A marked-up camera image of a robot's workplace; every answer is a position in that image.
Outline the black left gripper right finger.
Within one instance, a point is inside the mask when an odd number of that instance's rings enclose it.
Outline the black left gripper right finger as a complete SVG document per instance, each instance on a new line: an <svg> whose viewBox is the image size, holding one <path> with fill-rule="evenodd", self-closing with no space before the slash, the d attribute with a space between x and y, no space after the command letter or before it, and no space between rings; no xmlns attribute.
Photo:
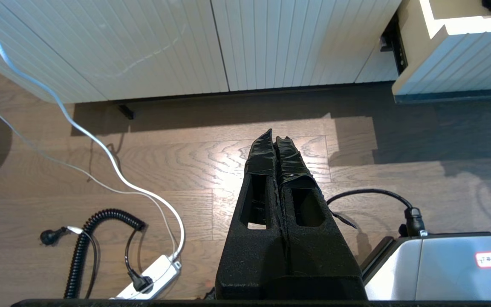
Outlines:
<svg viewBox="0 0 491 307"><path fill-rule="evenodd" d="M277 137L284 284L294 299L365 299L362 272L321 188L289 138Z"/></svg>

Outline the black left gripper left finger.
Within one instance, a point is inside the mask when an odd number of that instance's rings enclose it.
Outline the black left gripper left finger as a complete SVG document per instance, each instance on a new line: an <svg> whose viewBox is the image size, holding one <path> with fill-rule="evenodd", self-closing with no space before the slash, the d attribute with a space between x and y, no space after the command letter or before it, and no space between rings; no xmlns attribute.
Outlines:
<svg viewBox="0 0 491 307"><path fill-rule="evenodd" d="M285 299L284 214L272 130L253 141L216 274L217 299Z"/></svg>

